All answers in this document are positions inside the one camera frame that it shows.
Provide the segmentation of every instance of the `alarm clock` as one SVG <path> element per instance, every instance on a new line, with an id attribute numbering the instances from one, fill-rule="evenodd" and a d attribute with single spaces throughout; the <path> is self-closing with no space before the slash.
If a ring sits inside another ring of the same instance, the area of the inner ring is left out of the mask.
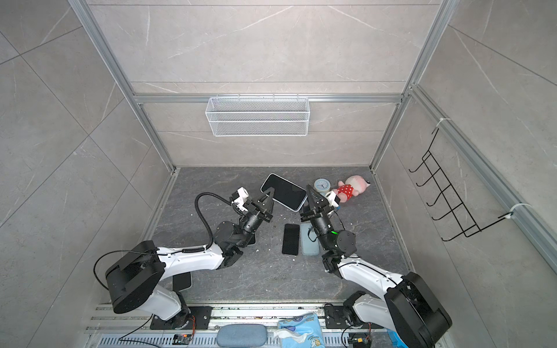
<path id="1" fill-rule="evenodd" d="M 331 183 L 327 179 L 319 178 L 314 182 L 314 188 L 322 195 L 331 191 Z"/>

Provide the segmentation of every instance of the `plush toy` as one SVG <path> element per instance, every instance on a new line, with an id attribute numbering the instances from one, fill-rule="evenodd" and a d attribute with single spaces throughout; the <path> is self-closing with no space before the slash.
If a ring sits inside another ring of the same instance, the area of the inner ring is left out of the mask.
<path id="1" fill-rule="evenodd" d="M 340 198 L 340 202 L 344 203 L 352 196 L 357 196 L 365 191 L 371 183 L 362 178 L 360 175 L 353 175 L 346 179 L 346 183 L 339 182 L 339 188 L 333 189 L 333 192 Z"/>

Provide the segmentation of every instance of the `phone screen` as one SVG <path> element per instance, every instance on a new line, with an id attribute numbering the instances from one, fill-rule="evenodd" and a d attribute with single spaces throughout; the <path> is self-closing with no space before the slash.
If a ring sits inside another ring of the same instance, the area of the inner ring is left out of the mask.
<path id="1" fill-rule="evenodd" d="M 300 210 L 306 200 L 306 190 L 276 174 L 269 175 L 261 187 L 261 192 L 271 187 L 275 189 L 273 199 L 295 212 Z"/>
<path id="2" fill-rule="evenodd" d="M 300 225 L 285 224 L 282 239 L 282 253 L 284 255 L 298 255 L 300 247 Z"/>

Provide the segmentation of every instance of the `zip tie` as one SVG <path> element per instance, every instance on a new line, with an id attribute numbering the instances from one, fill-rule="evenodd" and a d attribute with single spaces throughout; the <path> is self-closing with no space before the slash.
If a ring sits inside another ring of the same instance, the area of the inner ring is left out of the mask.
<path id="1" fill-rule="evenodd" d="M 520 206 L 520 205 L 526 205 L 528 207 L 531 207 L 531 205 L 529 205 L 528 203 L 516 203 L 515 205 L 513 205 L 511 207 L 511 209 L 509 210 L 509 212 L 505 215 L 505 219 L 510 219 L 511 216 L 514 214 L 513 210 L 515 210 L 516 207 Z"/>
<path id="2" fill-rule="evenodd" d="M 435 125 L 435 128 L 439 127 L 439 124 L 445 120 L 450 120 L 450 119 L 444 119 L 444 118 L 439 118 L 439 122 Z"/>

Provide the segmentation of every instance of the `white tissue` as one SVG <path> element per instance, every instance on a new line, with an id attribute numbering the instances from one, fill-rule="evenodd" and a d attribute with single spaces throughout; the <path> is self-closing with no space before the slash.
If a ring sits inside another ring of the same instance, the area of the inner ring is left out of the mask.
<path id="1" fill-rule="evenodd" d="M 291 338 L 294 341 L 296 341 L 297 343 L 303 343 L 306 340 L 306 337 L 308 337 L 309 334 L 306 332 L 303 335 L 298 334 L 297 332 L 293 332 L 290 331 L 288 329 L 280 329 L 275 331 L 275 333 L 273 334 L 273 338 L 280 338 L 280 339 L 287 339 L 287 338 Z"/>

